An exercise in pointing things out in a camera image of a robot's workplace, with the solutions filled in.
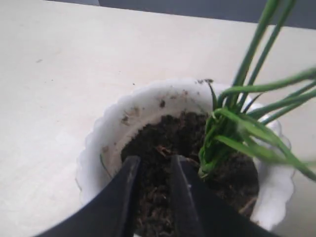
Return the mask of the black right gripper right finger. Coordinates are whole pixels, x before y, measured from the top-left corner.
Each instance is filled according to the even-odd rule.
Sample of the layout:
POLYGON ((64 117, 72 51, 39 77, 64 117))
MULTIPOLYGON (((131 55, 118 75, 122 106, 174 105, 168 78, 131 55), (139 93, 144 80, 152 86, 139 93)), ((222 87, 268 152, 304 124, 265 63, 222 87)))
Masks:
POLYGON ((178 237, 274 236, 217 197, 183 156, 171 158, 170 186, 178 237))

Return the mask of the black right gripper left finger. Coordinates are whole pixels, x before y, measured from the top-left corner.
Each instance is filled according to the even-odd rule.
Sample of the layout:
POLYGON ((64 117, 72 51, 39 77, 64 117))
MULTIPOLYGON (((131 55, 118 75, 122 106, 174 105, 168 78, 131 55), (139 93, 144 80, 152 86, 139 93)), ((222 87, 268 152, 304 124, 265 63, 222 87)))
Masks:
POLYGON ((141 159, 129 156, 110 183, 87 205, 39 237, 132 237, 141 159))

